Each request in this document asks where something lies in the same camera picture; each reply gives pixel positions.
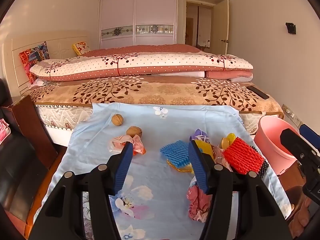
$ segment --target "light blue cloth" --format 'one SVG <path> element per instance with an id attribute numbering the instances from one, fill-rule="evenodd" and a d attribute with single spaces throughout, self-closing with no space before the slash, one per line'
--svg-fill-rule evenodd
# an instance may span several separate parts
<path id="1" fill-rule="evenodd" d="M 112 124 L 114 114 L 123 116 L 121 126 Z M 73 131 L 42 206 L 66 171 L 81 174 L 107 163 L 114 154 L 108 150 L 110 139 L 124 135 L 130 126 L 142 129 L 142 142 L 147 153 L 133 157 L 122 191 L 110 197 L 121 238 L 199 239 L 204 224 L 188 217 L 190 202 L 186 198 L 193 175 L 171 168 L 159 149 L 177 140 L 188 142 L 198 128 L 208 134 L 212 144 L 219 144 L 222 137 L 232 132 L 257 148 L 243 127 L 238 111 L 230 106 L 93 104 L 91 117 L 79 123 Z M 289 200 L 271 168 L 263 181 L 284 216 L 288 216 L 291 212 Z M 85 228 L 90 239 L 87 195 L 84 199 Z"/>

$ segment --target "brown blanket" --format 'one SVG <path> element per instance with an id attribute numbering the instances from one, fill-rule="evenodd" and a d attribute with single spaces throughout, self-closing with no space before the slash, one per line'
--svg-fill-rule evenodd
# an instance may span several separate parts
<path id="1" fill-rule="evenodd" d="M 242 113 L 283 115 L 273 99 L 264 100 L 248 90 L 252 83 L 181 76 L 124 76 L 51 84 L 28 90 L 33 103 L 91 106 L 121 102 L 158 105 L 228 105 Z"/>

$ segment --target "yellow object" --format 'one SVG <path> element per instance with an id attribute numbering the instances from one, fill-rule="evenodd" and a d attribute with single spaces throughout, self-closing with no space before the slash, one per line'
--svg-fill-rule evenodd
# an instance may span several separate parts
<path id="1" fill-rule="evenodd" d="M 123 124 L 123 117 L 120 114 L 115 114 L 112 118 L 111 118 L 111 122 L 116 125 L 116 126 L 120 126 L 121 124 Z"/>
<path id="2" fill-rule="evenodd" d="M 72 48 L 74 49 L 74 51 L 76 52 L 76 54 L 78 56 L 81 56 L 82 54 L 84 54 L 86 52 L 90 52 L 90 48 L 87 45 L 86 41 L 82 41 L 82 42 L 78 42 L 78 43 L 72 44 Z"/>
<path id="3" fill-rule="evenodd" d="M 234 133 L 229 133 L 227 135 L 227 139 L 228 139 L 229 146 L 230 146 L 235 141 L 236 135 Z"/>
<path id="4" fill-rule="evenodd" d="M 182 168 L 177 168 L 171 162 L 169 162 L 169 160 L 167 160 L 167 163 L 168 163 L 169 166 L 171 166 L 172 168 L 174 168 L 177 171 L 193 173 L 193 169 L 192 169 L 191 163 L 189 165 L 187 165 L 187 166 L 182 167 Z"/>
<path id="5" fill-rule="evenodd" d="M 227 138 L 222 138 L 221 140 L 221 149 L 227 149 L 229 147 L 229 141 Z"/>
<path id="6" fill-rule="evenodd" d="M 141 138 L 142 136 L 142 130 L 141 128 L 137 127 L 137 126 L 131 126 L 129 127 L 129 129 L 126 132 L 127 135 L 130 135 L 132 138 L 137 134 L 139 135 L 139 137 Z"/>
<path id="7" fill-rule="evenodd" d="M 213 151 L 210 143 L 204 142 L 202 140 L 195 140 L 195 142 L 201 152 L 209 154 L 211 158 L 214 160 Z"/>

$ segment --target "wall socket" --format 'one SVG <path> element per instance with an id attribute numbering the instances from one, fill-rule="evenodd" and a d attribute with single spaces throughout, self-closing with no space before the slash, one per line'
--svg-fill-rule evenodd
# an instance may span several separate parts
<path id="1" fill-rule="evenodd" d="M 298 128 L 303 124 L 301 119 L 285 104 L 282 105 L 282 111 Z"/>

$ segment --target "purple object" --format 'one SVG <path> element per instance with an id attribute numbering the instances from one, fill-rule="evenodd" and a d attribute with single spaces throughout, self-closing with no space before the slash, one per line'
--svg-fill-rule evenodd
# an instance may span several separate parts
<path id="1" fill-rule="evenodd" d="M 210 138 L 205 132 L 201 131 L 200 129 L 197 129 L 195 133 L 190 136 L 190 141 L 192 140 L 201 140 L 204 142 L 209 142 Z"/>

